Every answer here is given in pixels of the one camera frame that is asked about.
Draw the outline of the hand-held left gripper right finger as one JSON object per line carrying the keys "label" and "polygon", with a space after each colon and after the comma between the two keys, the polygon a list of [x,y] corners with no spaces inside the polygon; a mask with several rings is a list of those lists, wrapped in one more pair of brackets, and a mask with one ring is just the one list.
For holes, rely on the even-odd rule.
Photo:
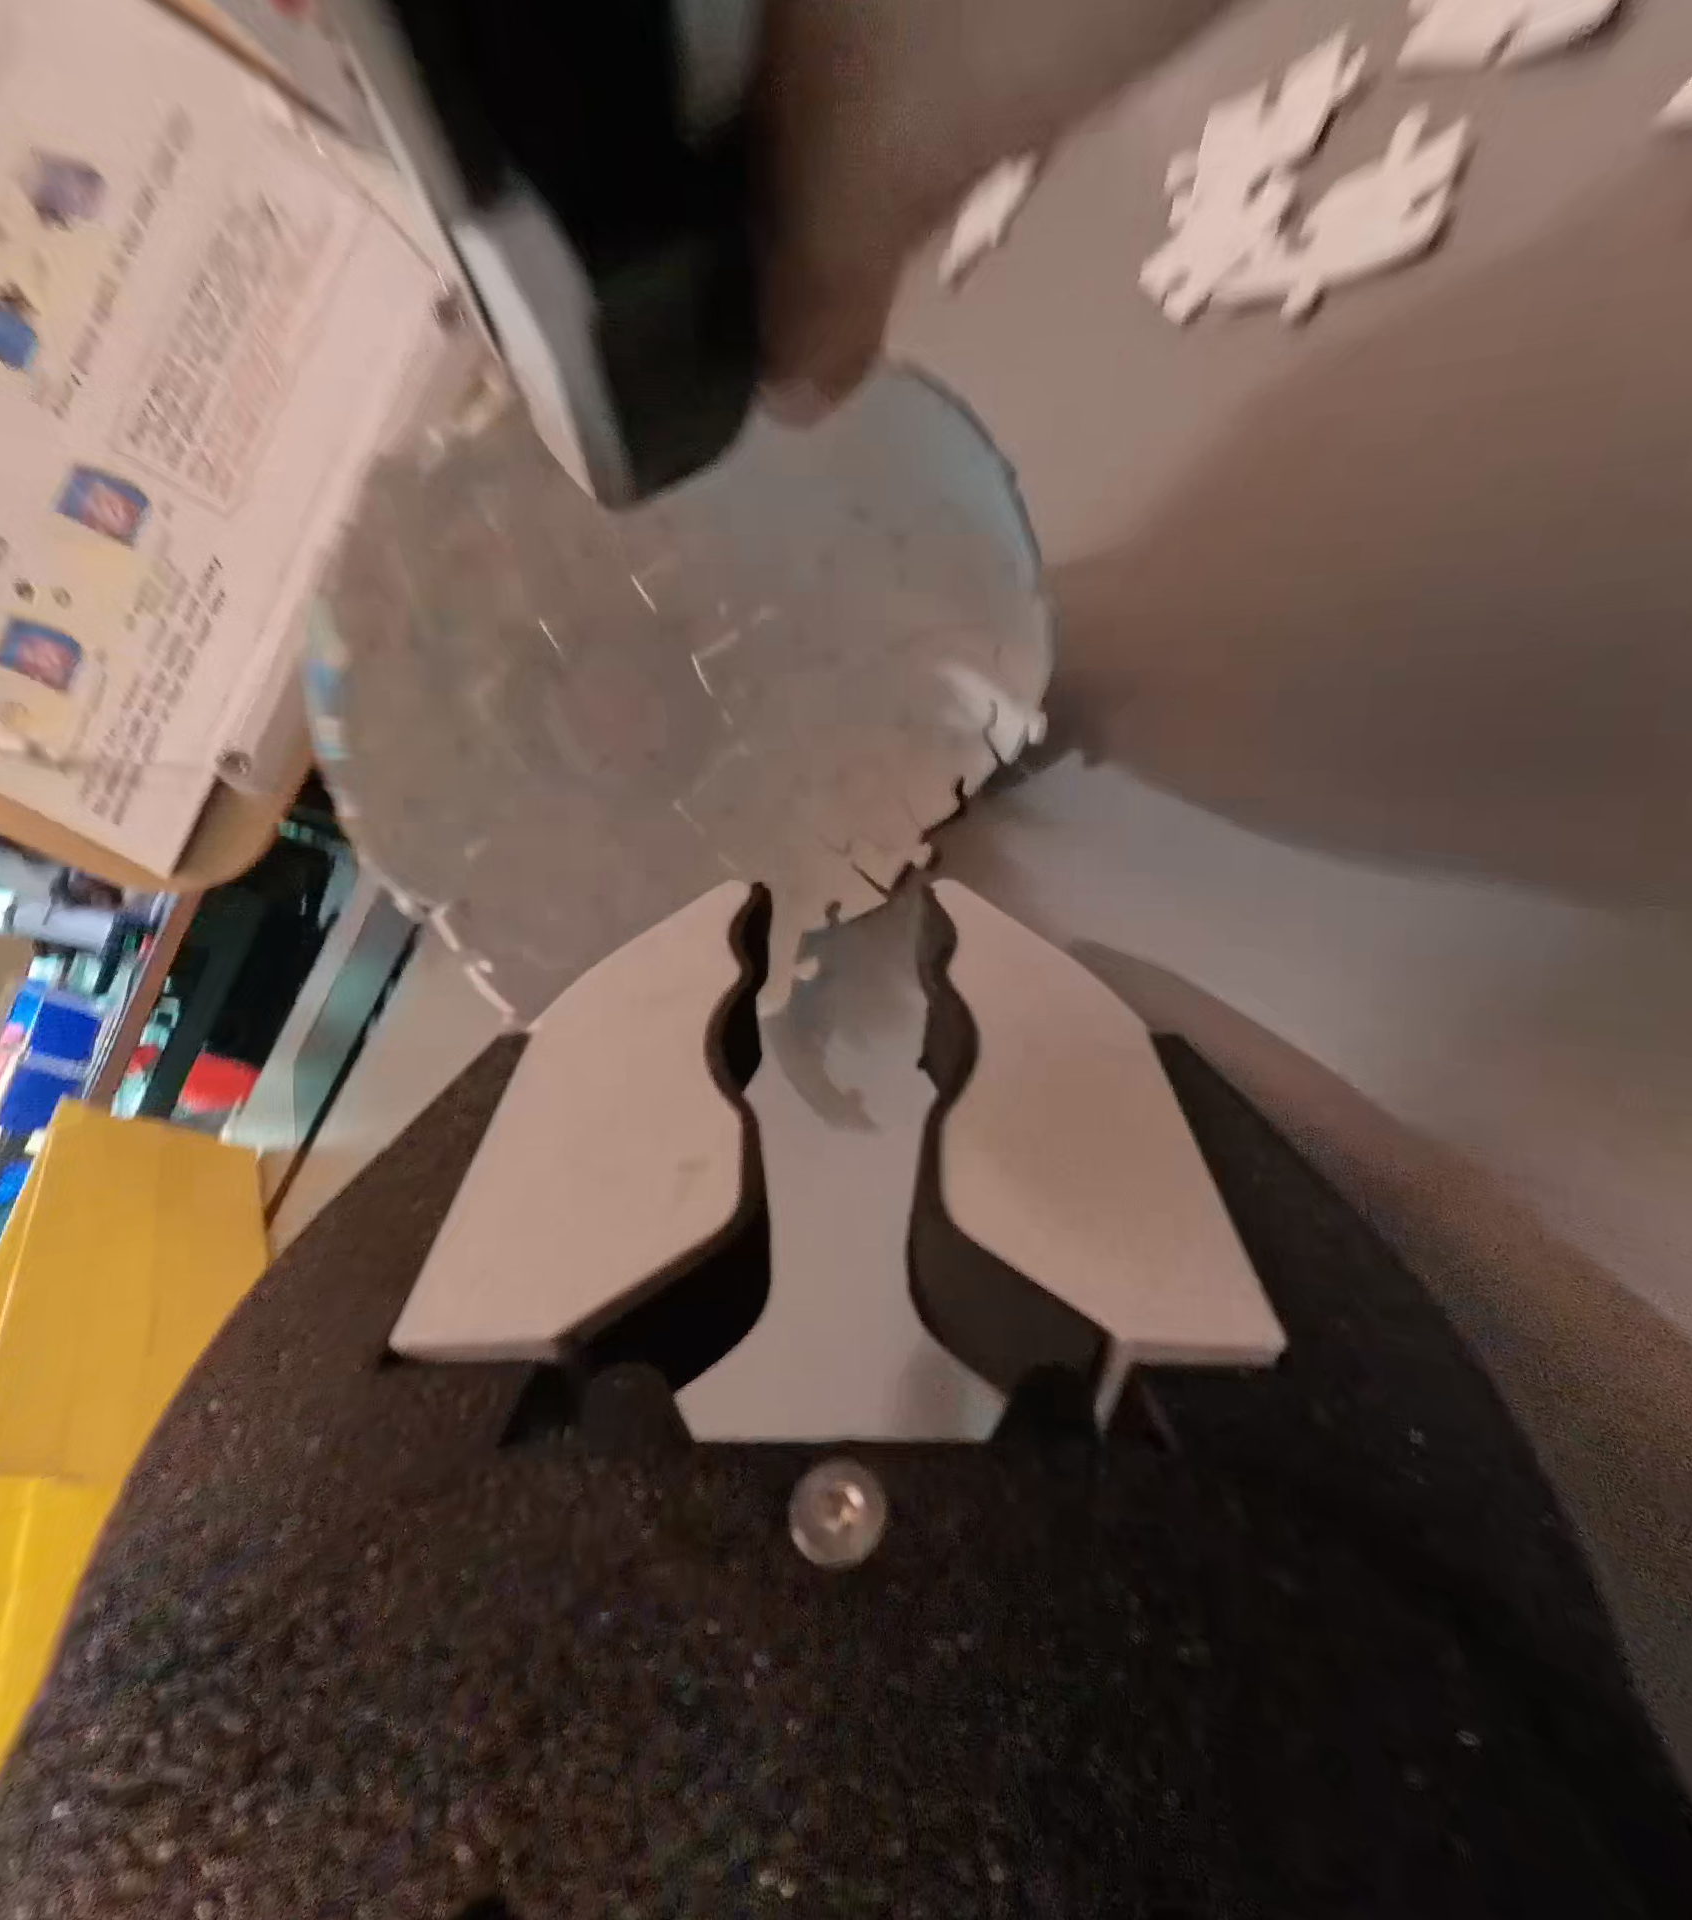
{"label": "hand-held left gripper right finger", "polygon": [[1288,1334],[1147,1024],[961,881],[917,923],[933,1096],[908,1295],[1002,1397],[1065,1374],[1108,1422],[1135,1369],[1270,1369]]}

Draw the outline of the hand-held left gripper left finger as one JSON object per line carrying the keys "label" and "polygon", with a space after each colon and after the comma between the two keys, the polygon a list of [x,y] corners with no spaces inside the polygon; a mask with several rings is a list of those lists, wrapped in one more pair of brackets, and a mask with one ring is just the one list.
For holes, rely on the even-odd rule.
{"label": "hand-held left gripper left finger", "polygon": [[721,881],[533,1020],[391,1356],[573,1357],[759,1213],[742,1041],[768,925],[761,883]]}

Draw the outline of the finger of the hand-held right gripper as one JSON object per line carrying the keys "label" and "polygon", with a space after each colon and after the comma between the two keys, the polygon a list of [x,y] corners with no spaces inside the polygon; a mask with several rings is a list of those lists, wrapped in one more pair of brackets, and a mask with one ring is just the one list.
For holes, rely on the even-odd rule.
{"label": "finger of the hand-held right gripper", "polygon": [[571,215],[494,148],[450,181],[450,243],[571,482],[634,508],[713,469],[759,379],[750,148],[634,159],[627,197]]}

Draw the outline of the partly built puzzle ball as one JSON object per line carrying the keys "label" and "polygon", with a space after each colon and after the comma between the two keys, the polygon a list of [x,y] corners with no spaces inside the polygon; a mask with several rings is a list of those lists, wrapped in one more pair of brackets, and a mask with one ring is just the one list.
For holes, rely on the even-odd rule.
{"label": "partly built puzzle ball", "polygon": [[353,848],[512,1027],[726,881],[768,894],[774,1015],[1044,736],[1058,652],[1011,462],[910,365],[623,512],[519,402],[417,426],[306,633]]}

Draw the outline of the person's right hand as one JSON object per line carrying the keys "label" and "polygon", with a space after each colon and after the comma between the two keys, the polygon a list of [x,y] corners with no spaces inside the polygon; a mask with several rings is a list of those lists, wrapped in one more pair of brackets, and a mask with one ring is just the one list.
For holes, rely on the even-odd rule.
{"label": "person's right hand", "polygon": [[751,93],[761,395],[809,425],[882,355],[908,258],[1225,1],[774,1]]}

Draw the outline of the yellow plastic bin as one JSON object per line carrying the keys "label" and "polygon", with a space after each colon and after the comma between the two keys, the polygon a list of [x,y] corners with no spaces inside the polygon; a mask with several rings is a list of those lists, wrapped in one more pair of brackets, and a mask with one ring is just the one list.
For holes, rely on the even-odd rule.
{"label": "yellow plastic bin", "polygon": [[253,1149],[59,1105],[0,1236],[0,1766],[124,1479],[265,1264]]}

